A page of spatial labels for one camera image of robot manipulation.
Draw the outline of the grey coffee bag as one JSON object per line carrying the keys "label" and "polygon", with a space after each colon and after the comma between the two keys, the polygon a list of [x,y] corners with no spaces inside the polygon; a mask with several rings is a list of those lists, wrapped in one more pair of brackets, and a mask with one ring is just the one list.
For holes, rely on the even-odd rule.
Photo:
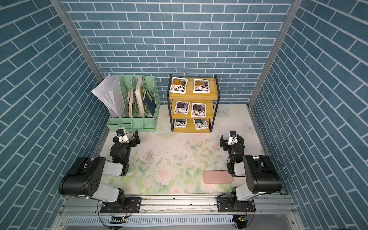
{"label": "grey coffee bag", "polygon": [[187,127],[187,119],[176,119],[174,121],[174,128],[186,128]]}
{"label": "grey coffee bag", "polygon": [[193,119],[196,130],[203,130],[209,128],[205,119]]}

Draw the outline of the purple coffee bag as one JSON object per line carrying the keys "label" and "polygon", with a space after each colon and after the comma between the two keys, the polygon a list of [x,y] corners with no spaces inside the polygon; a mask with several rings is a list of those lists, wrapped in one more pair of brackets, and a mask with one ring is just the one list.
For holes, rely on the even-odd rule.
{"label": "purple coffee bag", "polygon": [[192,103],[191,117],[206,117],[205,103]]}
{"label": "purple coffee bag", "polygon": [[181,114],[181,115],[188,115],[189,107],[190,107],[190,102],[177,101],[173,113]]}

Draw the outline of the orange coffee bag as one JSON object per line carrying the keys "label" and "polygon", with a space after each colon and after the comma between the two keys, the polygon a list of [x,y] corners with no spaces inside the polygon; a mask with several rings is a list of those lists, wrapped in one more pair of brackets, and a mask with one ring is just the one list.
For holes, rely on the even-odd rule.
{"label": "orange coffee bag", "polygon": [[193,79],[193,82],[194,82],[194,88],[193,88],[194,94],[209,94],[210,93],[209,80]]}
{"label": "orange coffee bag", "polygon": [[173,77],[169,92],[176,94],[185,94],[187,83],[188,83],[187,78]]}

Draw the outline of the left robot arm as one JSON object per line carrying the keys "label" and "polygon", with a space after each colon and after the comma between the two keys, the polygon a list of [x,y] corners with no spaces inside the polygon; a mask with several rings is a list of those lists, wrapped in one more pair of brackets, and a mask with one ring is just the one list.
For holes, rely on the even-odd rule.
{"label": "left robot arm", "polygon": [[124,190],[102,182],[103,176],[125,176],[129,169],[132,147],[140,144],[137,131],[118,132],[110,149],[112,161],[105,157],[79,157],[67,171],[58,186],[61,195],[86,197],[101,203],[99,213],[139,213],[142,198],[127,198]]}

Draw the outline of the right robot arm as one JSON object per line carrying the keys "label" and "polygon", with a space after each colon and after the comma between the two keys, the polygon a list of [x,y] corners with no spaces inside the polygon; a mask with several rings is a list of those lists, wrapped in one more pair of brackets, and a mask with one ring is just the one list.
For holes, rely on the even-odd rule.
{"label": "right robot arm", "polygon": [[245,155],[244,139],[236,131],[231,130],[227,140],[221,137],[219,145],[229,154],[226,166],[230,176],[244,177],[245,183],[235,187],[229,195],[217,197],[218,212],[254,214],[255,197],[282,190],[282,181],[272,158]]}

